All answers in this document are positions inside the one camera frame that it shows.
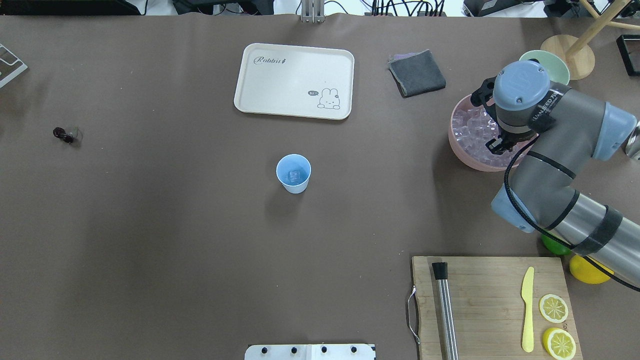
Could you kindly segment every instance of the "black frame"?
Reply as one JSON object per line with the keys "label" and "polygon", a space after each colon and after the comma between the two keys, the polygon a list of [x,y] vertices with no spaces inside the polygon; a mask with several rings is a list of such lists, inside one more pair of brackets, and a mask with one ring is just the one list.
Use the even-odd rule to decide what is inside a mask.
{"label": "black frame", "polygon": [[620,56],[622,56],[622,62],[625,63],[625,68],[627,69],[627,74],[629,74],[629,76],[640,76],[640,64],[636,64],[637,67],[635,67],[631,61],[627,41],[640,42],[640,35],[620,35],[616,40],[618,49],[620,50]]}

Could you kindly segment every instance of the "gray cloth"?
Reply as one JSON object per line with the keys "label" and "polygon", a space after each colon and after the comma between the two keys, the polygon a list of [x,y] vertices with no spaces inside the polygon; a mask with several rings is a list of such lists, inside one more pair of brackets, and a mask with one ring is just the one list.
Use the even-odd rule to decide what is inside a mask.
{"label": "gray cloth", "polygon": [[421,53],[395,55],[389,69],[405,97],[435,91],[447,86],[429,49]]}

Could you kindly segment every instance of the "yellow plastic knife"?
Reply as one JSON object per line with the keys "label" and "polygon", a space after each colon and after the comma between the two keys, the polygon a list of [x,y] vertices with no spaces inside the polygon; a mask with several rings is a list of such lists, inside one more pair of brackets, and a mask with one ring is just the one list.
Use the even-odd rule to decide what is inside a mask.
{"label": "yellow plastic knife", "polygon": [[533,351],[533,267],[527,269],[522,280],[522,300],[525,304],[524,328],[522,329],[522,350],[526,352]]}

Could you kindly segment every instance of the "yellow lemon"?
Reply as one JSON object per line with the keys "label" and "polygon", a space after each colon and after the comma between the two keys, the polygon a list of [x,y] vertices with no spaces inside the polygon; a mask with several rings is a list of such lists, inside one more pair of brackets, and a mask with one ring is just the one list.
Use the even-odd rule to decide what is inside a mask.
{"label": "yellow lemon", "polygon": [[569,316],[569,307],[558,295],[546,294],[538,303],[542,317],[552,323],[561,323]]}
{"label": "yellow lemon", "polygon": [[550,327],[542,334],[542,345],[556,360],[570,360],[575,356],[573,337],[558,327]]}
{"label": "yellow lemon", "polygon": [[[613,274],[613,271],[604,267],[599,262],[596,264],[602,266],[604,270]],[[569,271],[578,280],[586,282],[587,284],[602,284],[610,279],[606,274],[598,270],[595,266],[589,264],[582,256],[574,256],[569,260]]]}

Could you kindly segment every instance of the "rabbit cartoon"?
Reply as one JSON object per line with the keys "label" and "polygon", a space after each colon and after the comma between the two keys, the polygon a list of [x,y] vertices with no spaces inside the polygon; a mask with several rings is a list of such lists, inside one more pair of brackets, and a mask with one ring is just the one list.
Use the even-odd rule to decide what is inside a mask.
{"label": "rabbit cartoon", "polygon": [[338,97],[338,90],[327,88],[322,89],[322,97],[320,97],[318,108],[339,109],[340,97]]}

